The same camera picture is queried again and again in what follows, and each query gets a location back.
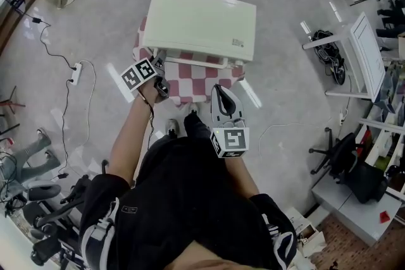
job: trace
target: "concrete floor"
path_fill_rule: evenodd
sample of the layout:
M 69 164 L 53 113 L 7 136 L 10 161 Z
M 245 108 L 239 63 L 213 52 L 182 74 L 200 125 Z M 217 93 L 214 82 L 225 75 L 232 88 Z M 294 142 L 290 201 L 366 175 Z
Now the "concrete floor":
M 339 131 L 339 112 L 347 104 L 345 97 L 328 97 L 324 92 L 333 87 L 331 77 L 312 50 L 303 51 L 301 44 L 308 35 L 301 27 L 305 21 L 311 32 L 338 24 L 331 3 L 343 21 L 355 20 L 365 11 L 372 25 L 379 19 L 378 3 L 369 0 L 349 7 L 350 0 L 241 0 L 257 6 L 256 47 L 254 61 L 246 66 L 246 80 L 259 97 L 257 108 L 240 84 L 232 91 L 244 103 L 250 127 L 251 149 L 245 162 L 262 192 L 268 193 L 281 208 L 294 206 L 301 212 L 314 203 L 311 187 L 319 176 L 309 171 L 321 160 L 308 154 L 310 147 L 326 147 L 324 127 Z M 87 135 L 86 107 L 91 92 L 93 74 L 85 65 L 80 83 L 70 86 L 66 112 L 65 139 L 69 152 L 70 176 L 58 180 L 63 193 L 74 184 L 78 175 L 101 172 L 100 164 L 109 157 L 113 142 L 127 116 L 130 104 L 121 95 L 106 65 L 112 63 L 118 71 L 132 64 L 132 48 L 137 29 L 146 15 L 150 0 L 76 0 L 69 7 L 57 10 L 43 0 L 37 0 L 31 15 L 43 17 L 52 27 L 44 38 L 53 54 L 65 55 L 71 64 L 88 59 L 96 67 L 97 84 L 90 108 L 90 140 Z M 14 32 L 0 57 L 0 82 L 4 96 L 17 85 L 20 102 L 16 119 L 21 123 L 13 134 L 19 149 L 36 138 L 35 130 L 44 127 L 53 144 L 52 150 L 64 162 L 61 142 L 61 115 L 65 108 L 66 79 L 71 77 L 61 58 L 48 56 L 39 42 L 42 25 L 28 20 Z M 349 81 L 342 89 L 349 89 Z M 369 103 L 352 99 L 342 135 L 358 127 L 357 119 L 364 115 Z M 169 100 L 156 106 L 155 130 L 165 132 L 168 118 L 182 120 L 185 110 L 179 110 Z M 210 121 L 209 105 L 202 109 L 202 119 Z M 274 126 L 290 123 L 305 125 Z M 36 155 L 32 165 L 42 162 Z M 50 179 L 57 174 L 44 175 Z

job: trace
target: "checkered tablecloth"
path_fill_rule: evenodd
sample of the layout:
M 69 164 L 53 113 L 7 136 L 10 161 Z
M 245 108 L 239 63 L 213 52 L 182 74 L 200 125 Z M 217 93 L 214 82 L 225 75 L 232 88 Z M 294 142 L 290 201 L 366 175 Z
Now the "checkered tablecloth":
M 142 46 L 146 17 L 138 29 L 138 34 L 134 47 L 134 60 L 139 61 L 149 58 L 149 53 Z M 170 51 L 169 56 L 178 56 L 182 59 L 193 59 L 198 56 L 198 60 L 205 62 L 219 63 L 220 59 L 212 56 L 202 58 L 201 54 L 189 52 Z M 214 84 L 230 88 L 236 81 L 244 78 L 244 69 L 237 66 L 232 69 L 215 69 L 205 66 L 195 66 L 190 64 L 166 62 L 166 79 L 170 84 L 170 98 L 176 105 L 188 102 L 206 102 L 211 100 L 211 90 Z

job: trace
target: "label on appliance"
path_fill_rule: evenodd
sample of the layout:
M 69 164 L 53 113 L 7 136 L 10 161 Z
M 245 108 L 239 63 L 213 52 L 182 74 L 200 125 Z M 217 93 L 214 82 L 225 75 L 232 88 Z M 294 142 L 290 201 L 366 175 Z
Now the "label on appliance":
M 243 40 L 232 39 L 232 45 L 243 47 Z

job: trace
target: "black shirt sleeve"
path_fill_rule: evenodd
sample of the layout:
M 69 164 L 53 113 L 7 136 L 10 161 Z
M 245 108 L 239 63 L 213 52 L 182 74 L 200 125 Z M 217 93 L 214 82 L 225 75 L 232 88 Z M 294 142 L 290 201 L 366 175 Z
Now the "black shirt sleeve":
M 129 184 L 121 177 L 115 175 L 98 175 L 86 191 L 84 210 L 80 221 L 80 237 L 86 229 L 103 218 L 109 205 L 116 198 L 130 190 Z

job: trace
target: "black t-shirt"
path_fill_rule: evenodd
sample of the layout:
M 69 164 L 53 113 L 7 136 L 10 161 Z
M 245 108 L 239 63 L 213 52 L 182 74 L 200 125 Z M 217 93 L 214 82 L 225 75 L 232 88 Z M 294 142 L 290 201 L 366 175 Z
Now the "black t-shirt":
M 118 176 L 96 176 L 86 193 L 81 237 L 115 197 L 120 208 L 110 269 L 163 269 L 193 240 L 222 259 L 278 268 L 261 213 L 234 191 L 209 139 L 184 137 L 149 151 L 133 189 Z

